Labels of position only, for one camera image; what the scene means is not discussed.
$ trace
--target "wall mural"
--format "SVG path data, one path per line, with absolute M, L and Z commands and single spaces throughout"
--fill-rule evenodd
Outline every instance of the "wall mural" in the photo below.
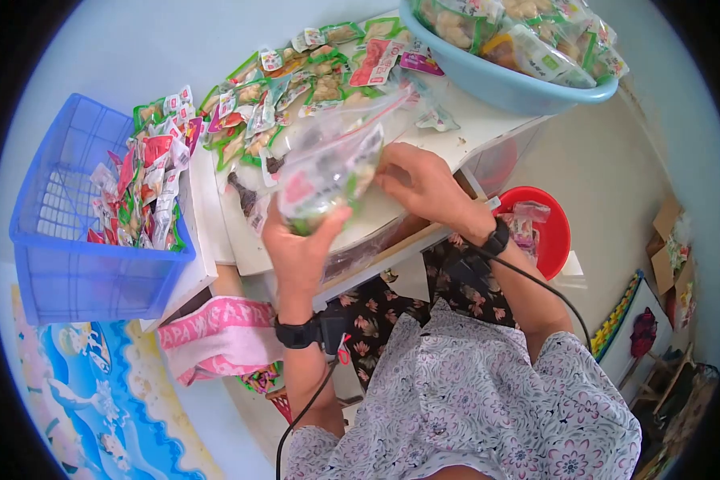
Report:
M 70 478 L 223 478 L 138 320 L 14 322 L 29 413 Z

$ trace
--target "person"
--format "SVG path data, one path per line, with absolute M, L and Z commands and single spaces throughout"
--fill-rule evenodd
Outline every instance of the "person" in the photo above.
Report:
M 365 399 L 345 433 L 328 381 L 295 426 L 288 478 L 630 478 L 640 424 L 573 334 L 564 304 L 470 253 L 465 241 L 484 245 L 496 228 L 488 206 L 467 196 L 443 159 L 409 144 L 384 149 L 374 180 L 454 235 L 424 252 L 431 304 L 379 279 L 336 299 Z M 329 247 L 351 213 L 337 209 L 300 237 L 272 209 L 262 239 L 281 324 L 312 316 Z M 511 240 L 499 257 L 544 280 Z M 286 349 L 284 370 L 295 418 L 328 374 L 326 358 L 317 343 Z

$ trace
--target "light blue plastic basin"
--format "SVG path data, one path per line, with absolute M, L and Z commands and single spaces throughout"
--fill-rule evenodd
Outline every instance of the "light blue plastic basin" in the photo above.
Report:
M 598 104 L 619 87 L 612 78 L 595 88 L 571 88 L 513 72 L 449 44 L 416 20 L 408 0 L 400 1 L 400 19 L 432 50 L 443 72 L 463 90 L 489 105 L 521 115 L 554 115 L 576 104 Z

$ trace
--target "pink towel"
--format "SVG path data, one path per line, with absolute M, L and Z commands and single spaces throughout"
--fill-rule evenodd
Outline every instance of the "pink towel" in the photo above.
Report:
M 282 360 L 269 303 L 215 296 L 191 315 L 157 329 L 168 370 L 189 386 L 198 379 L 245 375 Z

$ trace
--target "cardboard box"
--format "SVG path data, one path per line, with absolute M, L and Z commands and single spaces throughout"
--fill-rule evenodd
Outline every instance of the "cardboard box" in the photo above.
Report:
M 681 295 L 686 292 L 689 282 L 693 281 L 693 258 L 691 254 L 688 255 L 688 260 L 682 264 L 680 270 L 675 272 L 670 262 L 670 250 L 666 244 L 677 217 L 681 213 L 682 207 L 677 202 L 677 198 L 670 194 L 664 200 L 656 218 L 653 219 L 655 232 L 646 246 L 646 252 L 650 257 L 651 265 L 653 265 L 653 275 L 656 277 L 659 295 L 664 295 L 674 288 L 676 305 L 680 305 Z

